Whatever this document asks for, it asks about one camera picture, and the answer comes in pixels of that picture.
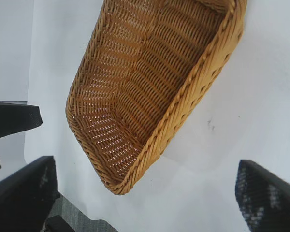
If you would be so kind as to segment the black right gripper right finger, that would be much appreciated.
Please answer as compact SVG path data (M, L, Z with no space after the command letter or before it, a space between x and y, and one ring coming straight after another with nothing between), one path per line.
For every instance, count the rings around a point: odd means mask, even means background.
M290 232L290 184L252 160L239 162L239 210L251 232Z

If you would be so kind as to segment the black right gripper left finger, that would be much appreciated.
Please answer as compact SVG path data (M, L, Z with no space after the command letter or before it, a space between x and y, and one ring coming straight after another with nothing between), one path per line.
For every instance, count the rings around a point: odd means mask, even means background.
M0 232L39 232L58 197L54 157L24 166L0 181Z

